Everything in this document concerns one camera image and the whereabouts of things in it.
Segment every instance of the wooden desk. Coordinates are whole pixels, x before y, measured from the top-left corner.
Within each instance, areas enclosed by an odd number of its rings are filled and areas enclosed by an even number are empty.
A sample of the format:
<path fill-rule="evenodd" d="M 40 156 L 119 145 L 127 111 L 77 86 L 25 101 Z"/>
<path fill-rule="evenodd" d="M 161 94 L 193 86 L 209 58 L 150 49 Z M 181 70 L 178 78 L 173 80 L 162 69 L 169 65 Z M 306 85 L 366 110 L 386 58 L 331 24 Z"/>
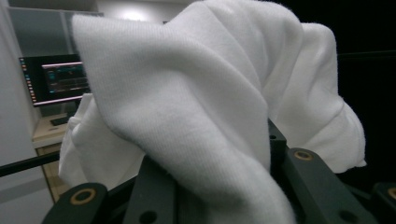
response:
<path fill-rule="evenodd" d="M 44 117 L 38 122 L 32 139 L 33 146 L 35 148 L 50 146 L 62 142 L 67 124 L 53 126 L 50 123 L 50 120 L 64 116 L 66 116 L 66 114 Z"/>
<path fill-rule="evenodd" d="M 61 149 L 62 140 L 67 124 L 53 126 L 50 120 L 64 117 L 66 114 L 42 118 L 35 128 L 32 139 L 33 146 L 38 156 L 45 155 Z M 58 176 L 59 162 L 54 161 L 42 166 L 53 201 L 56 203 L 59 197 L 70 188 Z"/>

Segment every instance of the white towel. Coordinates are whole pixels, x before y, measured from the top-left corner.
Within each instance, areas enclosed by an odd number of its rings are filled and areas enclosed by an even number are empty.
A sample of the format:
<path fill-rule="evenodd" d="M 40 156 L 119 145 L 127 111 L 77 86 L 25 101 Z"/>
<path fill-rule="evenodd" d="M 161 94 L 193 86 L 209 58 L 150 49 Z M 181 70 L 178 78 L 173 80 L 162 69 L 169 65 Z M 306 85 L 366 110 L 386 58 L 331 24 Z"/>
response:
<path fill-rule="evenodd" d="M 361 124 L 337 93 L 332 32 L 281 5 L 207 0 L 165 25 L 75 16 L 73 27 L 94 100 L 61 148 L 70 182 L 117 185 L 122 177 L 99 170 L 135 175 L 139 146 L 186 189 L 181 223 L 286 224 L 294 216 L 268 173 L 268 118 L 289 147 L 316 151 L 335 172 L 364 165 Z"/>

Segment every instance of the computer monitor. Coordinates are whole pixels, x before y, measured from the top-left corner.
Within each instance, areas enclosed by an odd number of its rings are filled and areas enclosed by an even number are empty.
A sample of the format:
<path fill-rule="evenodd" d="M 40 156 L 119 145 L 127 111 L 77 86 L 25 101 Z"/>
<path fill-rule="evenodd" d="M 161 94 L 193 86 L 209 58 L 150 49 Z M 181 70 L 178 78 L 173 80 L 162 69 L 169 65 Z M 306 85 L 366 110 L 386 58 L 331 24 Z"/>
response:
<path fill-rule="evenodd" d="M 77 54 L 20 58 L 26 87 L 34 107 L 78 102 L 90 92 Z"/>

